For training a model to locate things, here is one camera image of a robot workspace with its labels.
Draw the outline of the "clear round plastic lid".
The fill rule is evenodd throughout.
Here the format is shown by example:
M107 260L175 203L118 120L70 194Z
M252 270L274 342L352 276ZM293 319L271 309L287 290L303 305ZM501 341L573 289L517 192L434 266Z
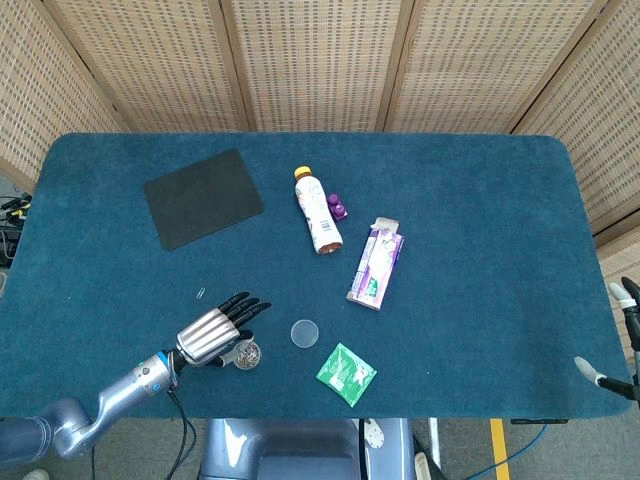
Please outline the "clear round plastic lid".
M297 320L291 327L290 338L299 348L310 348L319 339L319 328L315 322L309 319Z

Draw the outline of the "black mouse pad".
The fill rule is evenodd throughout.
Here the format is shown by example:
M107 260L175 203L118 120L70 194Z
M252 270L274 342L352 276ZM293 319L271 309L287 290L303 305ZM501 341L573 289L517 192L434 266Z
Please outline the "black mouse pad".
M144 184L160 244L172 251L264 211L236 149L192 163Z

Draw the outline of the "white bottle yellow cap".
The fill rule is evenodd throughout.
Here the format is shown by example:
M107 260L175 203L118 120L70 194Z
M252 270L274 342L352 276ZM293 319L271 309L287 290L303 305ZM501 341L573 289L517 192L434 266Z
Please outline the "white bottle yellow cap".
M294 170L295 195L304 214L313 248L319 255L333 253L343 245L343 239L331 215L324 188L308 166Z

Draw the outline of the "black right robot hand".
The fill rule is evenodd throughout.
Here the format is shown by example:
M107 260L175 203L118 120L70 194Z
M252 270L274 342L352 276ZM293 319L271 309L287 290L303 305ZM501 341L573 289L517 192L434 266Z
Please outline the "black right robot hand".
M628 383L606 376L580 356L574 358L574 363L589 382L627 400L635 401L640 409L640 286L628 277L622 277L621 282L621 285L610 283L608 289L624 315L635 365L633 382Z

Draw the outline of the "clear paper clip jar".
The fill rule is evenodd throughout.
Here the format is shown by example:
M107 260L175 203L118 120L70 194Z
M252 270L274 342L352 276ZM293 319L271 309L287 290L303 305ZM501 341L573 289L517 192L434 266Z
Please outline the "clear paper clip jar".
M262 357L260 347L255 342L249 342L240 350L238 356L233 360L233 364L240 370L254 369Z

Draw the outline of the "grey robot torso base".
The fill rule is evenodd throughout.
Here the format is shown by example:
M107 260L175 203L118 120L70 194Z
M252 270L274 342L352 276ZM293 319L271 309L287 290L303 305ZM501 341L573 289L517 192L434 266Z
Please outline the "grey robot torso base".
M211 419L198 480L416 480L409 421L374 419L385 439L372 449L360 420Z

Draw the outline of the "purple milk carton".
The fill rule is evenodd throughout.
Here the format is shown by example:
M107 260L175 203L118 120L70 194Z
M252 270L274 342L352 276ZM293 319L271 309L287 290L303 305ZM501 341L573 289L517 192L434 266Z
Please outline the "purple milk carton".
M348 301L379 311L391 274L404 244L399 222L377 217L370 226L356 273L346 294Z

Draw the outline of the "green snack packet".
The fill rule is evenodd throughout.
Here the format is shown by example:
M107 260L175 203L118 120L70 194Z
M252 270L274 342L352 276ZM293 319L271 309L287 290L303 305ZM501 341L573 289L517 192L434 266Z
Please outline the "green snack packet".
M353 408L376 375L375 368L338 343L316 374L316 379Z

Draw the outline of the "white perforated bracket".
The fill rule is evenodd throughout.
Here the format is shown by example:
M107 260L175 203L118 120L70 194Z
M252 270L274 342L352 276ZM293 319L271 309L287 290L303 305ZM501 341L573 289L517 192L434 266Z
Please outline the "white perforated bracket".
M366 444L372 449L380 449L385 437L378 422L371 418L364 418L360 423L359 432L363 435Z

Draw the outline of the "white table leg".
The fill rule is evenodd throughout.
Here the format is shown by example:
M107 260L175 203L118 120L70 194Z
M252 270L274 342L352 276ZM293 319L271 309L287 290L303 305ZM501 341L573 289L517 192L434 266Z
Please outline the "white table leg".
M431 458L433 463L438 468L440 468L441 454L440 454L438 419L434 417L430 417L428 419L428 425L429 425L429 443L430 443Z

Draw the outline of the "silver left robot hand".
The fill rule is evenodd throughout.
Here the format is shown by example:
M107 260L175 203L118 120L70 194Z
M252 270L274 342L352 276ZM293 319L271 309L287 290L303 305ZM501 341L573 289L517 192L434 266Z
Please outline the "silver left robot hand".
M240 350L256 343L254 333L245 326L270 307L269 302L239 292L201 315L177 334L176 347L166 354L170 372L179 374L186 366L235 366Z

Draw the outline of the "woven folding screen panel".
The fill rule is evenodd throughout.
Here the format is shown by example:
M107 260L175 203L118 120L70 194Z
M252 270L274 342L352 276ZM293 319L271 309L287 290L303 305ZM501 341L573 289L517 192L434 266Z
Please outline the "woven folding screen panel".
M221 0L42 0L132 130L250 131Z
M607 0L412 0L384 128L516 125Z
M128 130L46 3L0 0L0 174L33 192L59 137Z
M382 131L416 0L219 0L250 131Z
M640 0L596 4L515 130L565 144L604 279L640 284Z

